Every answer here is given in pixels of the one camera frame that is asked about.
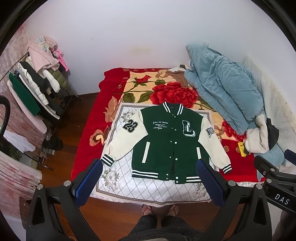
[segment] clothes rack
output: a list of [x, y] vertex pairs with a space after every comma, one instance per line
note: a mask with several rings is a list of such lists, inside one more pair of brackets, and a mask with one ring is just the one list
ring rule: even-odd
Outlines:
[[4, 79], [4, 77], [13, 69], [13, 67], [20, 62], [24, 57], [26, 57], [29, 54], [29, 52], [25, 53], [18, 61], [15, 62], [15, 64], [1, 77], [0, 82]]
[[[0, 79], [0, 82], [5, 78], [5, 76], [15, 67], [15, 65], [17, 64], [17, 63], [19, 63], [21, 60], [23, 60], [24, 59], [24, 57], [27, 57], [27, 56], [29, 56], [29, 52], [27, 52], [27, 53], [25, 53], [19, 60], [17, 60], [15, 63], [14, 63], [14, 65], [13, 66], [11, 66], [10, 67], [10, 69], [1, 77], [1, 79]], [[69, 105], [69, 103], [70, 103], [70, 101], [75, 97], [75, 98], [77, 98], [77, 99], [80, 99], [80, 97], [79, 96], [77, 96], [77, 95], [70, 95], [69, 94], [69, 92], [65, 89], [65, 91], [66, 91], [66, 93], [67, 93], [67, 96], [64, 96], [64, 98], [66, 99], [66, 98], [69, 98], [69, 100], [68, 101], [66, 101], [66, 105], [65, 105], [65, 108], [64, 108], [64, 111], [63, 111], [63, 113], [62, 113], [62, 115], [60, 116], [60, 118], [59, 118], [59, 120], [58, 120], [58, 122], [55, 124], [55, 128], [54, 128], [54, 130], [53, 130], [53, 132], [52, 132], [52, 135], [54, 134], [54, 132], [55, 132], [55, 130], [57, 129], [57, 126], [58, 126], [58, 124], [59, 124], [59, 122], [60, 122], [60, 120], [61, 120], [61, 118], [62, 118], [62, 116], [63, 116], [63, 114], [64, 114], [64, 112], [65, 112], [65, 110], [66, 110], [66, 108], [68, 107], [68, 105]], [[51, 128], [53, 128], [54, 127], [54, 125], [51, 123], [51, 122], [49, 122], [49, 125], [47, 126], [47, 132], [46, 132], [46, 135], [45, 135], [45, 138], [44, 139], [46, 139], [47, 137], [48, 137], [48, 135], [50, 134], [50, 129]], [[25, 156], [27, 156], [27, 157], [29, 157], [29, 158], [31, 158], [32, 160], [34, 160], [34, 161], [36, 161], [37, 162], [37, 165], [39, 164], [39, 165], [41, 165], [42, 167], [45, 167], [45, 168], [47, 168], [47, 169], [50, 169], [50, 170], [52, 170], [53, 171], [53, 169], [51, 168], [51, 167], [49, 167], [49, 166], [47, 166], [47, 165], [45, 165], [44, 164], [44, 159], [46, 158], [46, 155], [47, 155], [47, 153], [48, 153], [48, 151], [49, 151], [49, 149], [47, 148], [46, 149], [46, 151], [45, 151], [45, 153], [44, 153], [44, 156], [43, 156], [43, 159], [42, 160], [40, 160], [40, 154], [41, 154], [41, 152], [43, 152], [42, 151], [42, 146], [41, 146], [41, 148], [40, 148], [40, 151], [39, 151], [39, 154], [38, 154], [38, 158], [37, 159], [35, 159], [35, 158], [33, 158], [33, 157], [31, 157], [31, 156], [29, 156], [27, 153], [23, 153]]]

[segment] varsity jacket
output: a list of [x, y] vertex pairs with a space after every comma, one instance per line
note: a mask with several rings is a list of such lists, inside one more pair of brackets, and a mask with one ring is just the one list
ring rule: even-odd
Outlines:
[[101, 160], [111, 166], [132, 149], [132, 177], [198, 183], [200, 158], [210, 158], [225, 174], [232, 170], [208, 119], [181, 104], [164, 102], [135, 112]]

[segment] blue gripper pad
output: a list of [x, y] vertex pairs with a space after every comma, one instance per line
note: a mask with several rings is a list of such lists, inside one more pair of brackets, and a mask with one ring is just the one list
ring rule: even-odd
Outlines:
[[285, 159], [287, 159], [289, 162], [296, 165], [296, 153], [295, 152], [287, 149], [287, 150], [285, 150], [284, 156], [285, 156]]
[[85, 171], [77, 175], [72, 187], [76, 207], [85, 205], [102, 172], [102, 161], [94, 159]]
[[223, 207], [225, 203], [225, 190], [223, 190], [219, 182], [211, 173], [211, 171], [216, 171], [214, 171], [213, 169], [210, 171], [208, 167], [203, 163], [202, 160], [198, 160], [196, 163], [196, 173], [200, 177], [213, 203], [216, 206]]

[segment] foot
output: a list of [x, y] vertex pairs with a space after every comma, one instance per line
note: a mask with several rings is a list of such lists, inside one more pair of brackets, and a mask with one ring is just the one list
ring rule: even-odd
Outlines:
[[143, 213], [143, 216], [145, 216], [145, 215], [153, 215], [152, 207], [148, 206], [146, 204], [143, 204], [142, 205], [142, 213]]
[[175, 216], [177, 216], [178, 212], [179, 212], [179, 207], [176, 204], [173, 204], [170, 207], [167, 216], [174, 216], [175, 217]]

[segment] wooden floor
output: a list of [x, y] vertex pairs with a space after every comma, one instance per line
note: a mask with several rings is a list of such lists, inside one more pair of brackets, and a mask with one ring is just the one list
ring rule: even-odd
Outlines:
[[[54, 171], [40, 168], [43, 174], [41, 183], [45, 184], [46, 187], [59, 186], [65, 180], [70, 179], [79, 140], [96, 96], [97, 93], [82, 95], [81, 100], [73, 100], [64, 113], [55, 132], [55, 136], [63, 141], [64, 147], [62, 150], [56, 151], [55, 155], [50, 156], [46, 161], [46, 164], [52, 167]], [[178, 206], [180, 210], [178, 216], [201, 231], [207, 229], [219, 210], [212, 203], [207, 202], [179, 204]], [[61, 209], [57, 208], [67, 236], [73, 236]], [[102, 241], [118, 240], [126, 236], [142, 214], [141, 205], [107, 202], [91, 197], [80, 210], [90, 227]], [[168, 206], [153, 208], [153, 211], [159, 217], [158, 220], [164, 216], [167, 210]], [[237, 210], [225, 237], [229, 237], [232, 233], [241, 210], [242, 207]]]

